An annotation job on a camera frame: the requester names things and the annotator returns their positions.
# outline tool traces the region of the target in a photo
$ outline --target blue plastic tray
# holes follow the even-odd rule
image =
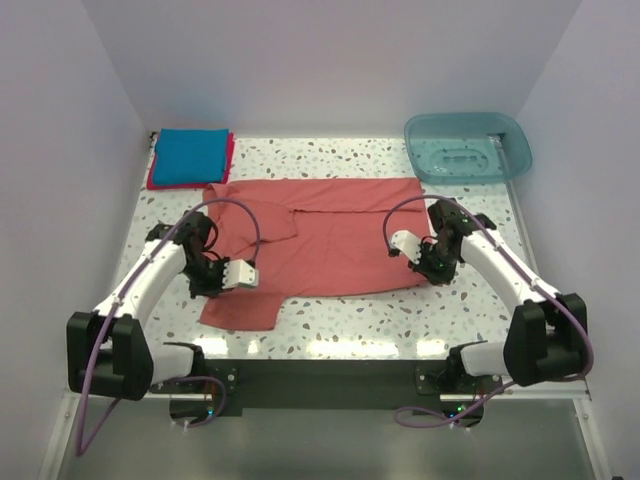
[[[440,185],[501,183],[531,168],[520,125],[501,113],[419,115],[404,130],[413,170]]]

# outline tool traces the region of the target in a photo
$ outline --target white wall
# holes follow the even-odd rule
[[[542,274],[587,301],[598,425],[640,478],[640,3],[583,0],[517,120],[534,155],[518,185]]]
[[[515,116],[580,0],[83,0],[148,127],[400,133]]]
[[[145,130],[76,0],[0,7],[0,477],[35,478],[65,325],[113,279]]]

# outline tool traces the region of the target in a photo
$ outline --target speckled countertop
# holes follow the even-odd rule
[[[238,138],[230,180],[405,176],[413,172],[401,139]],[[524,258],[505,185],[424,187],[487,214]],[[158,221],[174,223],[201,200],[201,190],[141,188],[118,279],[138,258],[144,237]],[[159,301],[145,332],[149,340],[197,343],[209,357],[232,358],[434,358],[444,357],[449,346],[503,340],[509,325],[505,307],[473,268],[461,265],[458,271],[445,287],[290,298],[280,309],[276,328],[268,332],[201,325],[198,318],[206,300],[190,300],[187,280],[179,276]]]

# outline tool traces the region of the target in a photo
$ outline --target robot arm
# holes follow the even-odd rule
[[[470,264],[493,287],[512,318],[505,342],[478,342],[452,348],[443,381],[451,385],[464,375],[509,375],[526,386],[581,372],[586,364],[585,345],[567,318],[523,280],[459,209],[439,200],[428,212],[435,241],[425,242],[411,232],[399,231],[391,237],[390,253],[406,255],[409,267],[434,285],[453,280],[457,263]],[[491,230],[497,245],[510,254],[537,287],[567,307],[586,331],[586,307],[582,299],[575,294],[562,295],[542,281],[508,249],[491,220],[482,214],[476,218]]]
[[[67,323],[69,386],[80,392],[97,332],[117,300],[117,292],[137,267],[153,252],[171,228],[159,224],[147,236],[144,249],[120,285],[91,313],[76,312]],[[103,344],[91,383],[92,394],[138,400],[153,384],[203,373],[200,347],[185,343],[148,343],[143,329],[156,303],[180,273],[189,278],[191,297],[215,297],[237,287],[255,288],[258,271],[244,260],[205,256],[204,244],[213,222],[203,213],[193,214],[172,241],[131,284],[119,301],[108,341]]]

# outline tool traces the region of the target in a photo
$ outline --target red towel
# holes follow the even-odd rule
[[[261,229],[260,285],[210,299],[200,317],[229,330],[270,330],[280,305],[293,296],[342,296],[383,292],[425,282],[406,260],[389,258],[382,220],[396,204],[421,195],[415,178],[250,180],[209,185],[205,200],[230,197],[255,213]],[[235,205],[215,204],[209,216],[220,228],[214,250],[249,258],[255,232]],[[428,235],[424,202],[392,216],[389,234],[407,229]]]

